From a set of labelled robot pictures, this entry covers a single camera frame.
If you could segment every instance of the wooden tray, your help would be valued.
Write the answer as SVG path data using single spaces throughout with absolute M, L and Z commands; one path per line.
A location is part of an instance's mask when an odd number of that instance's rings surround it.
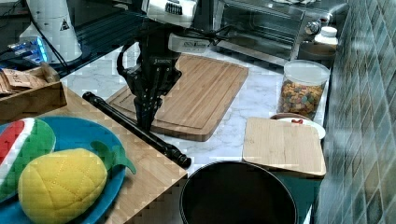
M 42 64 L 24 72 L 44 79 L 50 78 L 48 81 L 52 82 L 40 88 L 1 97 L 0 124 L 35 117 L 67 105 L 64 86 L 53 68 Z
M 183 54 L 176 65 L 183 76 L 163 97 L 151 130 L 193 141 L 206 141 L 248 76 L 246 67 Z M 107 102 L 136 119 L 134 96 L 122 88 Z
M 269 170 L 321 179 L 326 166 L 315 128 L 273 119 L 249 118 L 243 160 Z

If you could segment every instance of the blue plate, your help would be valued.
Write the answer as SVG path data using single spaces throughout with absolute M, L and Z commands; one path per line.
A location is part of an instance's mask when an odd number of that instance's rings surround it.
M 120 140 L 107 128 L 85 119 L 69 117 L 45 117 L 46 121 L 56 135 L 55 151 L 84 147 L 92 150 L 90 143 L 94 140 L 105 143 L 109 148 L 121 146 Z M 0 126 L 0 133 L 6 125 Z M 75 223 L 95 223 L 105 213 L 107 208 L 117 197 L 122 181 L 125 177 L 125 168 L 116 166 L 108 174 L 108 180 L 101 196 L 84 214 L 73 220 Z M 18 197 L 13 197 L 0 203 L 1 223 L 32 223 L 22 209 Z

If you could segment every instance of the cereal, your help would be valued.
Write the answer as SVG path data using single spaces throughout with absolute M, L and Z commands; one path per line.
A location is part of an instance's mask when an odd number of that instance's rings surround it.
M 305 86 L 285 80 L 277 112 L 296 113 L 313 119 L 322 93 L 321 86 Z

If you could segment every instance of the toy watermelon slice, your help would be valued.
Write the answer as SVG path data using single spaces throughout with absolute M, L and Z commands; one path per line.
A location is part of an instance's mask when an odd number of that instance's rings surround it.
M 55 134 L 41 119 L 9 123 L 0 133 L 0 202 L 13 196 L 24 167 L 35 158 L 51 153 Z

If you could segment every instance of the oven window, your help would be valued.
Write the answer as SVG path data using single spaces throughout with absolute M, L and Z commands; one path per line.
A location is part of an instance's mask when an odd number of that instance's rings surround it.
M 221 27 L 232 25 L 228 42 L 289 60 L 301 20 L 257 8 L 225 4 Z

